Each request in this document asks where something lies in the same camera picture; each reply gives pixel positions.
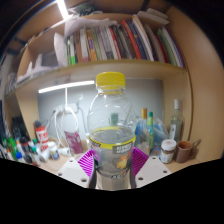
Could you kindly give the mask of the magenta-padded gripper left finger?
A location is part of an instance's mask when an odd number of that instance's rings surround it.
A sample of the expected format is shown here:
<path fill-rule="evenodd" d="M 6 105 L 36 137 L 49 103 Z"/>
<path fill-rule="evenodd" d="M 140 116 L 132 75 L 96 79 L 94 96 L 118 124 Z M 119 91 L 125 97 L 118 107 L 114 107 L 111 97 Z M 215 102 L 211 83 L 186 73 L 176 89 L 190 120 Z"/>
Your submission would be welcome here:
<path fill-rule="evenodd" d="M 79 159 L 70 158 L 57 172 L 57 176 L 83 188 L 95 188 L 93 151 L 85 152 Z"/>

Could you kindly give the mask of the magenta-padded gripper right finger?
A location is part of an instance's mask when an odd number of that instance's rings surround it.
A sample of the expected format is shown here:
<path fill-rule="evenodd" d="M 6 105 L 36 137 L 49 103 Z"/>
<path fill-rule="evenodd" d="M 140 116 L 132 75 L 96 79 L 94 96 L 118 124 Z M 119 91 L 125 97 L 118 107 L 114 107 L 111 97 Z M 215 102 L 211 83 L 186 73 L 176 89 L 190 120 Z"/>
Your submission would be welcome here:
<path fill-rule="evenodd" d="M 158 157 L 149 157 L 138 148 L 133 149 L 131 162 L 132 187 L 143 187 L 170 174 L 170 170 Z"/>

